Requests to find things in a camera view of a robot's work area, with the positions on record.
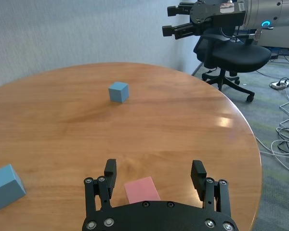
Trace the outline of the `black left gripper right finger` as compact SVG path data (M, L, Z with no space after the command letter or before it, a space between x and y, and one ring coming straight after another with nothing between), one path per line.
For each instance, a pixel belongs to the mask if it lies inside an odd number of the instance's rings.
M200 160L192 162L191 180L203 209L231 215L229 187L226 180L215 181L207 177L207 172Z

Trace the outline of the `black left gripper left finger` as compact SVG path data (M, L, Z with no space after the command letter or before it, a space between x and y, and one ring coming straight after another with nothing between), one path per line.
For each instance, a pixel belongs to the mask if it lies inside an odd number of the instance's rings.
M101 201L100 211L107 211L112 208L110 199L112 198L116 177L116 159L108 159L102 176L99 176L97 179L88 177L84 180L86 218L92 217L97 211L95 204L96 196L99 196Z

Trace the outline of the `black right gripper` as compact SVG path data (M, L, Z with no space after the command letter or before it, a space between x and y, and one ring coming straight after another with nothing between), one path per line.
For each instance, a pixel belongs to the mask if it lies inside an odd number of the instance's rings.
M167 7L168 16L190 15L190 23L178 26L163 26L164 37L174 35L175 39L202 35L215 27L234 27L244 24L246 6L243 2L206 4L205 2L180 2L178 6Z

